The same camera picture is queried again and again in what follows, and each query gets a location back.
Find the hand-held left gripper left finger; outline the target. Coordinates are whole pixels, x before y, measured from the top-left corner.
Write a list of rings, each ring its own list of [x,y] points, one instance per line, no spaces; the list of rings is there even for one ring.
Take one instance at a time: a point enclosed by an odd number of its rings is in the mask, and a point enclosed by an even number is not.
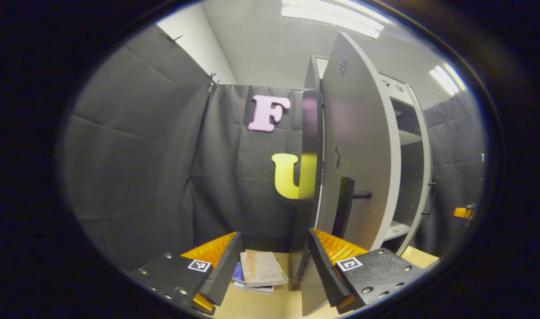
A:
[[[129,277],[175,307],[213,315],[225,298],[242,251],[241,234],[232,232],[186,253],[164,253]]]

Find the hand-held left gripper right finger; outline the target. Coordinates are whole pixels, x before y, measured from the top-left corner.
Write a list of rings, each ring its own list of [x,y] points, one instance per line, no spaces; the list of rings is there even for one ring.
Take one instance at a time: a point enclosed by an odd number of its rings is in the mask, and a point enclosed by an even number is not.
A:
[[[368,251],[315,228],[307,230],[307,242],[328,302],[340,315],[400,292],[424,272],[388,249]]]

